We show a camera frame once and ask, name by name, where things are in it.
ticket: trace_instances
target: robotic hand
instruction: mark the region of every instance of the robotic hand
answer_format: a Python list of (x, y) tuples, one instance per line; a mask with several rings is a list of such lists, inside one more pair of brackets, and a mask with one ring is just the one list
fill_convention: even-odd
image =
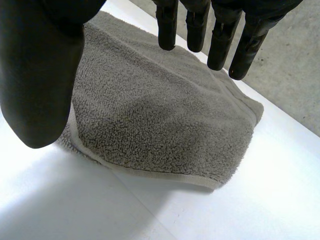
[[(0, 106), (29, 147), (53, 143), (68, 120), (76, 71), (84, 48), (83, 24), (106, 0), (3, 0), (0, 4)], [(153, 0), (161, 48), (175, 46), (178, 0)], [(213, 0), (216, 23), (208, 66), (220, 70), (242, 10), (246, 24), (229, 75), (242, 79), (268, 30), (302, 0)], [(188, 10), (187, 44), (204, 44), (210, 0), (181, 0)]]
[[(204, 45), (207, 18), (212, 4), (215, 24), (207, 65), (212, 70), (221, 70), (225, 64), (242, 11), (245, 26), (229, 76), (243, 79), (268, 31), (302, 0), (180, 0), (187, 9), (187, 46), (192, 52), (200, 52)], [(156, 4), (159, 46), (172, 50), (175, 46), (178, 0), (153, 0)]]

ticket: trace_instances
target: gray floor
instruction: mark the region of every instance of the gray floor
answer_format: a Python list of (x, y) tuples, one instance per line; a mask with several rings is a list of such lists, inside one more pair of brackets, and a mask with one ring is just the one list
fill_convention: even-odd
[[(151, 0), (131, 0), (155, 17)], [(177, 34), (186, 39), (186, 13), (179, 5)], [(203, 52), (207, 55), (215, 16), (210, 10)], [(225, 68), (236, 51), (245, 21), (235, 33)], [(320, 136), (320, 4), (304, 0), (271, 29), (243, 81)]]

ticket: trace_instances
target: folded towel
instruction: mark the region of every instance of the folded towel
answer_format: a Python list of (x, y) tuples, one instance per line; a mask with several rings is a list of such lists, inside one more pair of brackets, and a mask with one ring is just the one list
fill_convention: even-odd
[(211, 189), (236, 171), (263, 107), (224, 72), (100, 12), (85, 25), (58, 143), (111, 169)]

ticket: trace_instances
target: gray towel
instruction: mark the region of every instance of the gray towel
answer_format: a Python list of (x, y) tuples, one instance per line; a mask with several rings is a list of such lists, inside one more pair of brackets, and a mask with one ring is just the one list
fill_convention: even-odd
[(263, 107), (224, 72), (100, 12), (85, 25), (58, 143), (111, 169), (211, 189), (240, 164)]

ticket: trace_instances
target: white surface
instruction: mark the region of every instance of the white surface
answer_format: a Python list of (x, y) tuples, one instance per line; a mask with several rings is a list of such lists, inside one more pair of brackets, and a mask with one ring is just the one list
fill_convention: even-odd
[[(157, 34), (127, 0), (103, 10)], [(319, 240), (320, 138), (236, 83), (265, 112), (238, 171), (212, 193), (112, 173), (54, 145), (29, 149), (0, 115), (0, 240)]]

